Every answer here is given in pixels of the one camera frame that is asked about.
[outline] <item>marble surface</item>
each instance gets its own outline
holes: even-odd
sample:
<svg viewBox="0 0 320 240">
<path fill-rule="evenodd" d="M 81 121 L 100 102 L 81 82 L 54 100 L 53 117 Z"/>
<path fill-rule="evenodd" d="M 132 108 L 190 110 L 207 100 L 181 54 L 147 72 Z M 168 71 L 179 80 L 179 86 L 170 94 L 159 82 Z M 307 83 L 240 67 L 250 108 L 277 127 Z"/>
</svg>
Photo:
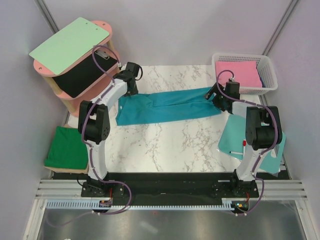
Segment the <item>marble surface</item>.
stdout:
<svg viewBox="0 0 320 240">
<path fill-rule="evenodd" d="M 209 87 L 211 65 L 143 66 L 140 93 Z M 256 95 L 243 99 L 259 103 Z M 118 106 L 109 112 L 111 132 L 105 143 L 110 172 L 233 172 L 240 161 L 218 150 L 229 113 L 201 119 L 117 126 Z M 78 126 L 70 116 L 68 124 Z"/>
</svg>

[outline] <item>pink towel in basket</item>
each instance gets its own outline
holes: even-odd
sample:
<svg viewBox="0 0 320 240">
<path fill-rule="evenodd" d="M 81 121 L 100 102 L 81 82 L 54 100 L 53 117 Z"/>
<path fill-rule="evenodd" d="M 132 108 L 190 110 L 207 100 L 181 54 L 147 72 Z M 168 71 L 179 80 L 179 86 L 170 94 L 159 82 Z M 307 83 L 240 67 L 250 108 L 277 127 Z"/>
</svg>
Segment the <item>pink towel in basket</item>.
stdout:
<svg viewBox="0 0 320 240">
<path fill-rule="evenodd" d="M 231 70 L 234 73 L 235 82 L 240 83 L 240 87 L 262 88 L 256 61 L 215 62 L 216 76 L 223 70 Z M 220 84 L 225 85 L 230 77 L 231 73 L 222 73 L 218 81 Z"/>
</svg>

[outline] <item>basket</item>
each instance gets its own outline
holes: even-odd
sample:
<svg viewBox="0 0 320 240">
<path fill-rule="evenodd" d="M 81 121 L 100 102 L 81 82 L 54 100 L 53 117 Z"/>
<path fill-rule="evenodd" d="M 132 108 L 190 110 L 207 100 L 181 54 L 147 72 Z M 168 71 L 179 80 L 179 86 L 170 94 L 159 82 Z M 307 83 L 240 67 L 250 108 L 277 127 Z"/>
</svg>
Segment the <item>basket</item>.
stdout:
<svg viewBox="0 0 320 240">
<path fill-rule="evenodd" d="M 212 56 L 213 76 L 216 76 L 215 62 L 256 61 L 256 68 L 265 87 L 240 86 L 240 94 L 263 95 L 278 88 L 277 76 L 269 57 L 254 54 L 215 53 Z"/>
</svg>

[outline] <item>gray wall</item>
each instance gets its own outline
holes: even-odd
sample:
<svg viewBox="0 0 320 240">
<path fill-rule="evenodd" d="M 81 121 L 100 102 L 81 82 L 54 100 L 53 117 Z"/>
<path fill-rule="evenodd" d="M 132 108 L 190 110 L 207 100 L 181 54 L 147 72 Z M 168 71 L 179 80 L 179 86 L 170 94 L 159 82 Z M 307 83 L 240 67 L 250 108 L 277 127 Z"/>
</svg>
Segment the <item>gray wall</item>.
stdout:
<svg viewBox="0 0 320 240">
<path fill-rule="evenodd" d="M 279 107 L 286 162 L 305 184 L 320 229 L 319 9 L 319 0 L 302 0 L 279 37 L 270 53 L 279 87 L 267 100 Z"/>
<path fill-rule="evenodd" d="M 28 56 L 52 35 L 34 1 L 2 1 L 0 30 L 0 239 L 20 240 L 66 109 Z"/>
<path fill-rule="evenodd" d="M 215 52 L 261 54 L 290 0 L 44 0 L 59 28 L 78 17 L 112 26 L 121 59 L 211 64 Z"/>
</svg>

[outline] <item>gray floor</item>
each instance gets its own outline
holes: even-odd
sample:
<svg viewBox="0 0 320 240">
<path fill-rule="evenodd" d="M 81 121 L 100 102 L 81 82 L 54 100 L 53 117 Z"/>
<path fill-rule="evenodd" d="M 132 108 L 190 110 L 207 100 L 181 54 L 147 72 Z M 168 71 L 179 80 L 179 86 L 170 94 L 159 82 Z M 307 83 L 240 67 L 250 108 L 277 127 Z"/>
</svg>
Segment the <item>gray floor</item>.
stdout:
<svg viewBox="0 0 320 240">
<path fill-rule="evenodd" d="M 62 224 L 84 210 L 46 210 L 53 224 Z M 219 211 L 129 210 L 87 215 L 62 228 L 42 223 L 39 240 L 304 240 L 294 202 L 264 201 L 243 217 Z"/>
</svg>

